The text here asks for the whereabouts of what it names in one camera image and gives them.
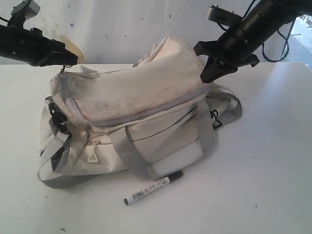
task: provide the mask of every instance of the white duffel bag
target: white duffel bag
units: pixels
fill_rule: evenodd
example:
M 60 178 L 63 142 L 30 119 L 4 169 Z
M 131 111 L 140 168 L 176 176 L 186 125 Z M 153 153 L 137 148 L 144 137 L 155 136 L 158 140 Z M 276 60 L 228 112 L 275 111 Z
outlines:
M 242 113 L 229 89 L 201 82 L 203 69 L 192 47 L 168 36 L 133 68 L 57 74 L 41 116 L 38 178 L 53 188 L 125 169 L 157 179 L 198 160 L 214 129 Z

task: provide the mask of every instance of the zipper pull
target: zipper pull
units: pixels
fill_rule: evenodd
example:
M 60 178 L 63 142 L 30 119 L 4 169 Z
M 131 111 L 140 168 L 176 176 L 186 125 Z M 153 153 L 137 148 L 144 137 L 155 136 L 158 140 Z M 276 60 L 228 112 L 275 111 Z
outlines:
M 88 157 L 88 162 L 91 162 L 91 163 L 97 163 L 98 162 L 98 156 L 96 153 L 98 144 L 100 144 L 100 141 L 96 140 L 94 142 L 93 153 Z

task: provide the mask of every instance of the marker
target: marker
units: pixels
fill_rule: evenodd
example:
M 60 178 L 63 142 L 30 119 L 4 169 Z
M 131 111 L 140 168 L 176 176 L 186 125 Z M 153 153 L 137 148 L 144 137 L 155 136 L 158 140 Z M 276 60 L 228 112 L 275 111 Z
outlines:
M 168 175 L 167 177 L 157 181 L 156 183 L 152 184 L 151 186 L 125 198 L 123 201 L 126 205 L 129 205 L 131 203 L 134 203 L 135 201 L 139 200 L 140 198 L 146 196 L 147 194 L 150 194 L 151 192 L 169 184 L 170 182 L 180 178 L 181 176 L 183 176 L 182 171 L 177 171 L 174 172 L 170 175 Z

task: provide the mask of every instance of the white wall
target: white wall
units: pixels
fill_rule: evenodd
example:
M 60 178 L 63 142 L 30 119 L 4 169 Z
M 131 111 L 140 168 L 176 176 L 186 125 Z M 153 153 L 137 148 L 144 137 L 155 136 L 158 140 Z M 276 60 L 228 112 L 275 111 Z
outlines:
M 2 0 L 0 15 L 9 18 L 21 0 Z M 25 28 L 37 27 L 48 38 L 65 35 L 84 54 L 84 63 L 134 63 L 166 34 L 194 46 L 199 40 L 216 40 L 222 30 L 208 21 L 206 10 L 218 4 L 243 15 L 251 0 L 35 0 L 41 10 Z M 287 34 L 289 27 L 282 29 Z M 272 59 L 281 55 L 284 41 L 278 35 L 266 43 Z M 0 63 L 12 63 L 1 59 Z

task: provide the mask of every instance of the white table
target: white table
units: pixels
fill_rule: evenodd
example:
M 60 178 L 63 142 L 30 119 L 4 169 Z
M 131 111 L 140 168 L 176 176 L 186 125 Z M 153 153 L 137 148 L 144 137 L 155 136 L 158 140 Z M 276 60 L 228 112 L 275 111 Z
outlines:
M 242 118 L 217 130 L 213 152 L 183 178 L 131 206 L 124 197 L 150 182 L 128 171 L 67 190 L 37 180 L 39 116 L 59 70 L 0 66 L 1 234 L 311 233 L 312 73 L 303 63 L 261 63 L 219 79 L 239 96 Z

